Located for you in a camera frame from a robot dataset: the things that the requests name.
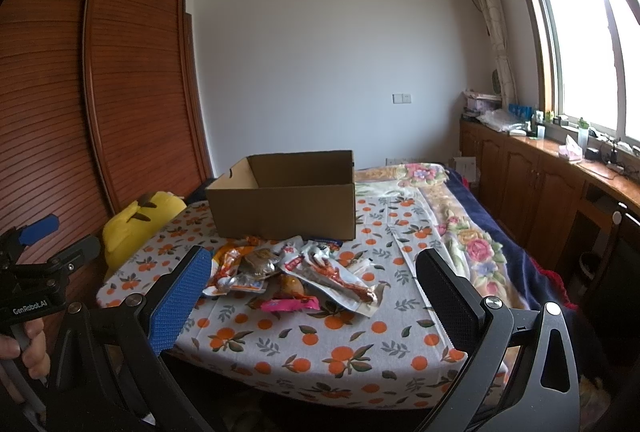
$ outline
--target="red blanket trim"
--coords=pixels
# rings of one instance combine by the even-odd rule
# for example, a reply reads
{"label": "red blanket trim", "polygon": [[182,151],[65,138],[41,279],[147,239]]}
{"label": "red blanket trim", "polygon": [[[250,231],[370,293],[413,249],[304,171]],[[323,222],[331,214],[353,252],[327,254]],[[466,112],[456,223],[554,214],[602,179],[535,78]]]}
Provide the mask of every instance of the red blanket trim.
{"label": "red blanket trim", "polygon": [[533,265],[536,267],[536,269],[542,275],[544,275],[546,278],[548,278],[551,281],[551,284],[553,284],[554,287],[558,290],[558,292],[560,294],[560,298],[562,300],[562,304],[564,305],[564,307],[566,307],[568,309],[572,309],[574,311],[578,311],[577,304],[574,304],[573,302],[571,302],[569,300],[569,295],[567,295],[566,289],[564,288],[564,282],[562,282],[562,277],[560,277],[560,275],[558,275],[555,271],[551,271],[550,269],[542,268],[536,262],[536,260],[533,257],[529,256],[529,259],[531,260]]}

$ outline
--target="curtain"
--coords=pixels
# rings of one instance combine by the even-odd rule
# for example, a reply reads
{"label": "curtain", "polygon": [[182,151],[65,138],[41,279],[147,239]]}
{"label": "curtain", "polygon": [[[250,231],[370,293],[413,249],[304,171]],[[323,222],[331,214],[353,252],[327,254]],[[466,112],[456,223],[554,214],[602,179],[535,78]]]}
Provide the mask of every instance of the curtain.
{"label": "curtain", "polygon": [[489,30],[492,48],[494,50],[495,65],[500,78],[502,92],[502,107],[516,104],[518,96],[513,81],[513,73],[507,55],[507,27],[504,22],[504,12],[500,0],[478,0],[484,15],[484,22]]}

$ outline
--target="open cardboard box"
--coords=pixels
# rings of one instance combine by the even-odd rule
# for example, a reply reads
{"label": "open cardboard box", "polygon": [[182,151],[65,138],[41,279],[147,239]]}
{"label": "open cardboard box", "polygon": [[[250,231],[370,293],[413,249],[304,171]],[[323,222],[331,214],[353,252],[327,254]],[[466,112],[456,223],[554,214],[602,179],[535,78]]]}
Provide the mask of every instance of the open cardboard box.
{"label": "open cardboard box", "polygon": [[352,151],[248,156],[206,194],[221,237],[355,239]]}

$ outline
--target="metal bolt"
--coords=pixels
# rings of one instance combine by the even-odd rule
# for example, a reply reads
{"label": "metal bolt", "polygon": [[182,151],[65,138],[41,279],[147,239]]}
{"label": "metal bolt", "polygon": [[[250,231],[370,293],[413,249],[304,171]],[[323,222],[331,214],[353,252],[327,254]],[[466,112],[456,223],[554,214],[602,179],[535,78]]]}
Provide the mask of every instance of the metal bolt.
{"label": "metal bolt", "polygon": [[502,300],[493,296],[485,298],[484,303],[491,309],[500,309],[502,307]]}
{"label": "metal bolt", "polygon": [[555,302],[547,302],[545,304],[545,309],[551,313],[552,315],[558,316],[561,311],[560,311],[560,306],[558,304],[556,304]]}
{"label": "metal bolt", "polygon": [[124,300],[124,303],[130,307],[138,306],[140,305],[141,302],[142,302],[142,295],[140,295],[140,293],[132,293],[132,295],[129,295]]}
{"label": "metal bolt", "polygon": [[69,307],[66,308],[66,312],[74,314],[74,313],[78,313],[81,309],[82,309],[81,302],[72,302],[71,304],[69,304]]}

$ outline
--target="wooden wardrobe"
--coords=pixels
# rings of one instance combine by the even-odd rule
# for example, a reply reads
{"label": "wooden wardrobe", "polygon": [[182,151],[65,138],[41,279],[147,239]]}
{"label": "wooden wardrobe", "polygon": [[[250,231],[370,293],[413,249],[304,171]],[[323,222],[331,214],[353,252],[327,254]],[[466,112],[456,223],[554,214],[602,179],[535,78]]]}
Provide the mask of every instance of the wooden wardrobe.
{"label": "wooden wardrobe", "polygon": [[[0,5],[0,233],[49,213],[39,263],[145,192],[211,176],[184,0],[4,0]],[[90,301],[97,259],[71,279]],[[48,342],[57,318],[48,322]]]}

